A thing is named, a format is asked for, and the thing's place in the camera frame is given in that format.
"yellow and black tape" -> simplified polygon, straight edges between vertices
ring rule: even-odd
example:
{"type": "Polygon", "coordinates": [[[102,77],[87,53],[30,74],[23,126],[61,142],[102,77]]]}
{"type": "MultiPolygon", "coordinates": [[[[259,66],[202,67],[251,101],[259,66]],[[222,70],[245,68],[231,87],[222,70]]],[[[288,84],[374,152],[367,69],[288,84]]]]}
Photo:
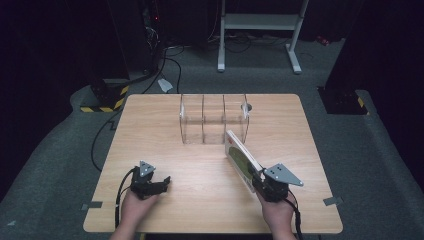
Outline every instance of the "yellow and black tape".
{"type": "Polygon", "coordinates": [[[367,115],[369,115],[370,114],[370,112],[368,112],[368,110],[367,110],[367,108],[365,107],[365,103],[364,103],[364,101],[362,100],[362,98],[361,97],[359,97],[358,96],[358,103],[359,103],[359,106],[361,107],[361,109],[362,110],[364,110],[364,111],[367,111],[367,115]]]}
{"type": "Polygon", "coordinates": [[[119,97],[115,100],[114,104],[110,105],[110,106],[102,106],[97,105],[95,106],[95,104],[90,105],[87,104],[89,106],[80,106],[80,109],[82,112],[114,112],[114,111],[118,111],[122,104],[124,103],[125,100],[125,95],[128,92],[128,88],[129,86],[126,86],[124,88],[121,89],[119,97]]]}

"dark background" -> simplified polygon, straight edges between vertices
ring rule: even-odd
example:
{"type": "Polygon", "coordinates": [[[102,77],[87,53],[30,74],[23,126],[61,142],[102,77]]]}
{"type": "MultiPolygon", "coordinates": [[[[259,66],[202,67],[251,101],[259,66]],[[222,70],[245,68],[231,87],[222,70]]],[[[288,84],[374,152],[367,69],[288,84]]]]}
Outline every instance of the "dark background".
{"type": "MultiPolygon", "coordinates": [[[[88,85],[79,56],[70,42],[74,34],[72,29],[86,33],[78,43],[87,47],[87,54],[111,54],[106,57],[115,60],[108,62],[116,67],[112,68],[111,77],[122,71],[122,61],[116,57],[119,55],[117,46],[111,47],[112,41],[116,41],[113,26],[100,31],[93,25],[96,21],[103,25],[112,23],[105,1],[96,2],[98,11],[72,6],[72,9],[79,9],[79,14],[83,14],[80,17],[92,19],[91,24],[72,21],[75,24],[72,28],[68,25],[70,21],[66,19],[67,15],[63,14],[69,9],[66,1],[16,0],[3,1],[0,5],[2,198],[39,142],[72,111],[70,96],[88,85]]],[[[179,25],[175,22],[175,16],[178,16],[178,12],[186,12],[189,16],[198,17],[198,23],[202,24],[187,29],[190,26],[184,22],[187,19],[181,19],[180,26],[192,34],[199,32],[199,35],[179,40],[198,45],[205,43],[205,37],[210,35],[213,27],[211,23],[215,21],[216,2],[198,2],[201,1],[161,2],[169,16],[163,19],[165,29],[166,23],[168,27],[171,22],[174,25],[174,31],[168,29],[167,37],[180,38],[178,35],[181,32],[175,31],[179,25]],[[172,8],[167,8],[166,4],[172,5],[172,8]]],[[[261,7],[261,1],[241,2],[248,3],[228,1],[228,10],[295,12],[299,6],[299,1],[295,0],[285,1],[285,4],[277,0],[269,1],[268,7],[261,7]]],[[[420,42],[424,36],[420,19],[422,5],[421,1],[400,0],[385,3],[363,0],[310,1],[300,33],[300,39],[304,41],[314,41],[317,36],[330,42],[347,37],[327,85],[334,89],[366,89],[370,92],[392,141],[421,187],[424,185],[420,178],[423,169],[420,150],[424,140],[421,125],[424,121],[424,85],[421,80],[423,48],[420,42]]],[[[107,67],[94,62],[90,64],[95,73],[103,74],[102,78],[107,75],[104,72],[107,67]]]]}

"metal stand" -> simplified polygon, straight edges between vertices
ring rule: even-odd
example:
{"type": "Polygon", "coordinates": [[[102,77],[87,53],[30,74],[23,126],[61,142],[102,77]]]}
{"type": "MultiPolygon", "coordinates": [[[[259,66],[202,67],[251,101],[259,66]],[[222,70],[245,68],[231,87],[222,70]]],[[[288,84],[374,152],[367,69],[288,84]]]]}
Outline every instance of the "metal stand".
{"type": "Polygon", "coordinates": [[[290,44],[286,44],[293,71],[295,74],[302,72],[297,61],[294,48],[296,46],[299,32],[305,17],[309,0],[303,0],[299,14],[278,15],[278,14],[226,14],[225,0],[222,0],[221,9],[221,30],[220,44],[218,52],[218,72],[225,71],[225,30],[226,29],[261,29],[261,30],[291,30],[293,37],[290,44]]]}

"transparent container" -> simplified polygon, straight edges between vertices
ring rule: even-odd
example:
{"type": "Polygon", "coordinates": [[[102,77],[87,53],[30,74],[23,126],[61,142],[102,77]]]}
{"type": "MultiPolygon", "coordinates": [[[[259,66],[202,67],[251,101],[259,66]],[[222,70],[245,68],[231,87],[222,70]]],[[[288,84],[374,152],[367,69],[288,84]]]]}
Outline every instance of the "transparent container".
{"type": "Polygon", "coordinates": [[[224,144],[226,130],[243,143],[249,125],[245,94],[183,94],[180,105],[184,144],[224,144]]]}

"human hand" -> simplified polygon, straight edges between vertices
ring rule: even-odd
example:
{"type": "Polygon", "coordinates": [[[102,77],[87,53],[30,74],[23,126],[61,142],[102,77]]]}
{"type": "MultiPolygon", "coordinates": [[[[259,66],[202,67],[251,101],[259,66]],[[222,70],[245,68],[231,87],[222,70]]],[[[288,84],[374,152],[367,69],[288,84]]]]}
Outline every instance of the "human hand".
{"type": "MultiPolygon", "coordinates": [[[[285,201],[267,202],[256,192],[262,205],[262,215],[272,232],[274,240],[296,240],[291,229],[294,209],[285,201]]],[[[295,199],[291,193],[287,200],[294,203],[295,199]]]]}
{"type": "Polygon", "coordinates": [[[121,222],[111,236],[114,239],[134,239],[137,226],[157,202],[159,195],[140,200],[133,191],[128,190],[121,207],[121,222]]]}

